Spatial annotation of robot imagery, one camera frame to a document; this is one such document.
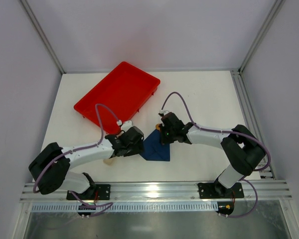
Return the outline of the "dark blue paper napkin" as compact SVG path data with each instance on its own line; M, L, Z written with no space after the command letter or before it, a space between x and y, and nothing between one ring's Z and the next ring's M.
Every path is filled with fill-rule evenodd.
M170 161L170 145L162 144L160 132L155 129L144 141L144 151L140 156L146 161Z

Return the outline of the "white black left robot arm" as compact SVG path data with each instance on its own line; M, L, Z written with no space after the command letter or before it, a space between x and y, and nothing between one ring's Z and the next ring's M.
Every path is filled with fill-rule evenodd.
M74 173L72 169L96 160L133 156L143 151L144 134L136 126L79 147L50 143L28 167L34 179L33 192L47 195L62 189L85 198L91 197L97 190L92 177L86 172Z

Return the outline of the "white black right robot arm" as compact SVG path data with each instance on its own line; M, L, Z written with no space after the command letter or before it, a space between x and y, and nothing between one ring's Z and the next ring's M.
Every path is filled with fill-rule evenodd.
M184 124L174 113L159 113L158 125L162 144L186 143L203 144L222 149L230 164L213 183L212 192L219 197L229 195L232 187L240 179L249 176L266 156L261 143L243 125L232 130L203 128L192 122Z

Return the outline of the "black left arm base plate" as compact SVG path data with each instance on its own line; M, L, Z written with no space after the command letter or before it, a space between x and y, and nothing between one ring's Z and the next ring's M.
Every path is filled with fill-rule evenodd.
M95 184L94 186L90 186L85 192L79 194L74 192L74 194L81 199L84 200L109 200L111 193L111 185L110 184Z

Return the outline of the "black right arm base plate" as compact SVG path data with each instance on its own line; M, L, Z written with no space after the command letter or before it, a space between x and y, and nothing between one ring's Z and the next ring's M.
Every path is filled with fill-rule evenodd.
M198 183L198 193L200 199L231 199L244 198L242 184L236 182L231 188L225 188L219 182Z

